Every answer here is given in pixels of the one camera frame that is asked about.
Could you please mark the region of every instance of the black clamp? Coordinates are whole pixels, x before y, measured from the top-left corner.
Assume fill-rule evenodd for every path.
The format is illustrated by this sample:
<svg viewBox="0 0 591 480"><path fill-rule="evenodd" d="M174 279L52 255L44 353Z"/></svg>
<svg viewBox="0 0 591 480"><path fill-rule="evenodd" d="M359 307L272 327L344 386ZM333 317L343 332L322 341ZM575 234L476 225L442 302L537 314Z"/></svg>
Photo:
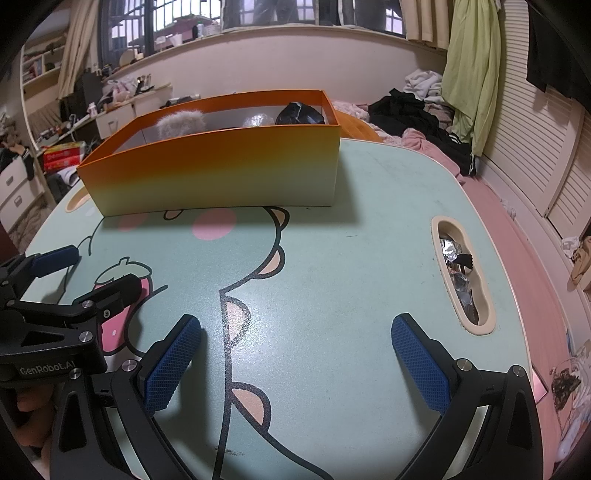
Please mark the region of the black clamp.
<svg viewBox="0 0 591 480"><path fill-rule="evenodd" d="M440 480L455 458L478 407L488 406L472 452L455 480L541 480L540 421L525 369L478 370L455 360L408 313L392 323L392 344L421 396L441 417L397 480Z"/></svg>
<svg viewBox="0 0 591 480"><path fill-rule="evenodd" d="M199 321L184 315L142 359L107 373L101 325L139 300L138 277L114 280L71 306L21 300L35 278L78 260L71 245L0 265L0 387L65 382L53 425L52 479L135 479L106 413L113 407L150 480L194 480L153 415L166 408L199 347ZM0 416L0 433L7 431ZM11 451L21 467L28 463L20 449Z"/></svg>
<svg viewBox="0 0 591 480"><path fill-rule="evenodd" d="M88 374L106 370L101 324L139 299L139 278L126 275L72 305L20 300L35 278L78 259L78 249L70 245L0 265L0 387L63 382L81 366Z"/></svg>

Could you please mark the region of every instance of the white wall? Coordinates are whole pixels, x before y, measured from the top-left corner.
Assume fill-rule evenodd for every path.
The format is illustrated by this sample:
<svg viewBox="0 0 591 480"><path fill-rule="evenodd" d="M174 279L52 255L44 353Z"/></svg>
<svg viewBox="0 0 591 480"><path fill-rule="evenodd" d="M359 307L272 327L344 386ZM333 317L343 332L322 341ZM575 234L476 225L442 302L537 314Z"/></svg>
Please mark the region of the white wall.
<svg viewBox="0 0 591 480"><path fill-rule="evenodd" d="M155 54L112 78L152 74L175 96L249 90L324 89L332 99L372 103L417 68L443 72L444 54L404 39L338 27L233 31Z"/></svg>

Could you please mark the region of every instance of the windowsill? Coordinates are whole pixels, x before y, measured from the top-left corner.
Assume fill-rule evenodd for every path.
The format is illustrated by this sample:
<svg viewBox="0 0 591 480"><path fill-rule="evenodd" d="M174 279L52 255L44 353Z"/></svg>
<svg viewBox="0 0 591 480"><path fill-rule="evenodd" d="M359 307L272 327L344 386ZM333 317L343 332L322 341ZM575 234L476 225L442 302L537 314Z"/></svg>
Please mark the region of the windowsill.
<svg viewBox="0 0 591 480"><path fill-rule="evenodd" d="M107 80L115 80L124 77L128 72L135 70L136 67L143 67L156 61L163 60L167 57L178 55L179 53L182 53L184 51L204 47L209 44L216 44L224 41L240 40L241 38L257 37L264 35L271 36L274 34L294 33L304 34L306 31L310 32L311 34L333 34L342 35L346 37L359 37L364 38L366 40L373 40L381 43L398 44L402 48L420 48L422 50L427 50L432 53L436 53L443 57L447 54L447 52L444 50L438 50L427 45L410 42L403 37L398 37L396 35L390 35L387 33L376 32L373 30L368 30L366 28L360 27L340 27L308 24L272 25L270 27L237 27L229 28L228 30L224 30L224 32L222 33L210 35L208 37L197 38L196 40L191 40L189 42L183 43L178 47L172 47L154 53L149 57L145 57L141 60L138 60L134 64L127 65L121 68L116 73L112 74L110 77L105 79L103 83L105 83Z"/></svg>

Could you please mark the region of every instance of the white drawer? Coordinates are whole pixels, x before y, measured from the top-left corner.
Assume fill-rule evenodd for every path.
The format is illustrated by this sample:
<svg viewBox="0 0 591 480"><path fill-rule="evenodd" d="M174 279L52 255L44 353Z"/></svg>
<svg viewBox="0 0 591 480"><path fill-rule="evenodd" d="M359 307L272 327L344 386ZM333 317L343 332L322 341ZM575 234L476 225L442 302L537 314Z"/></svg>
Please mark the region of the white drawer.
<svg viewBox="0 0 591 480"><path fill-rule="evenodd" d="M152 92L138 95L134 99L135 116L142 116L146 113L155 112L163 106L173 95L173 88L163 88Z"/></svg>
<svg viewBox="0 0 591 480"><path fill-rule="evenodd" d="M43 195L43 188L41 187L39 180L37 180L37 177L31 181L25 179L25 181L19 185L17 191L13 192L4 205L0 207L0 223L4 229L7 232L10 231L22 214L25 213L35 199L41 195Z"/></svg>
<svg viewBox="0 0 591 480"><path fill-rule="evenodd" d="M26 179L25 164L17 157L0 173L0 207Z"/></svg>
<svg viewBox="0 0 591 480"><path fill-rule="evenodd" d="M101 139L113 135L135 118L134 109L131 104L119 107L117 110L99 115L96 117L96 126L99 129Z"/></svg>

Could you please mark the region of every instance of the window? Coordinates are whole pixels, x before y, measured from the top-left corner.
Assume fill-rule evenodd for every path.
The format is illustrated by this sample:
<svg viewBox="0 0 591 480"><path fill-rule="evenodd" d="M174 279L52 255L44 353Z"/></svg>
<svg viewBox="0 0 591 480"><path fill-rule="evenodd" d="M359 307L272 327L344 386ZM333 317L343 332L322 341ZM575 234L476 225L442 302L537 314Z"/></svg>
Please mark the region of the window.
<svg viewBox="0 0 591 480"><path fill-rule="evenodd" d="M99 17L101 66L119 66L121 54L144 56L206 34L235 27L304 23L357 25L404 35L400 0L102 0Z"/></svg>
<svg viewBox="0 0 591 480"><path fill-rule="evenodd" d="M340 0L341 23L404 36L400 0Z"/></svg>
<svg viewBox="0 0 591 480"><path fill-rule="evenodd" d="M204 27L219 23L222 4L220 0L154 0L152 29L154 50L174 45L171 36L178 42L193 39L193 27L202 22Z"/></svg>
<svg viewBox="0 0 591 480"><path fill-rule="evenodd" d="M101 64L119 66L126 50L135 49L148 56L175 41L192 40L198 22L219 25L221 9L221 0L102 0Z"/></svg>
<svg viewBox="0 0 591 480"><path fill-rule="evenodd" d="M102 3L99 41L102 65L119 66L119 58L125 50L144 45L144 0L105 0Z"/></svg>
<svg viewBox="0 0 591 480"><path fill-rule="evenodd" d="M316 23L316 3L323 0L226 0L224 29Z"/></svg>

